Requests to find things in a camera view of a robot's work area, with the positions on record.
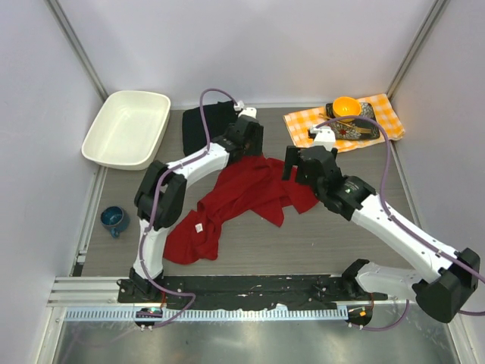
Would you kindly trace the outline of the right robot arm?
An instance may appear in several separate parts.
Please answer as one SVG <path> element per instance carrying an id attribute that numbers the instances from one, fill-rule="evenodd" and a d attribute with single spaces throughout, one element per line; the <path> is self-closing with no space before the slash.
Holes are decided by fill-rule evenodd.
<path id="1" fill-rule="evenodd" d="M 385 293 L 417 303 L 438 322 L 451 322 L 477 289 L 479 255 L 469 248 L 458 251 L 425 233 L 361 178 L 342 174 L 336 154 L 323 146 L 289 146 L 283 179 L 310 187 L 329 211 L 371 232 L 412 266 L 406 270 L 358 260 L 345 272 L 343 293 L 353 300 Z"/>

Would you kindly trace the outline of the red t-shirt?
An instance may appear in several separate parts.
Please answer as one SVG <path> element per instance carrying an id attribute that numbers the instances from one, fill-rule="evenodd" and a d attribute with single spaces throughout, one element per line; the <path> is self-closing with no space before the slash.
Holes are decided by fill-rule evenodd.
<path id="1" fill-rule="evenodd" d="M 282 179 L 283 169 L 282 160 L 263 155 L 226 167 L 213 190 L 169 233 L 163 258 L 179 265 L 215 260 L 226 221 L 252 211 L 281 227 L 287 206 L 303 214 L 317 205 L 310 187 Z"/>

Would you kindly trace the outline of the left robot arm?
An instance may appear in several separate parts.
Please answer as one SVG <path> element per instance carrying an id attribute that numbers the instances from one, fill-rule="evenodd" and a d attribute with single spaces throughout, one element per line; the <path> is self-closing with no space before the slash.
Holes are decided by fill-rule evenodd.
<path id="1" fill-rule="evenodd" d="M 134 203 L 139 218 L 140 239 L 129 282 L 144 302 L 160 297 L 162 256 L 167 236 L 183 210 L 186 191 L 204 177 L 225 169 L 246 156 L 262 154 L 264 127 L 241 115 L 207 146 L 178 161 L 158 160 L 148 167 Z"/>

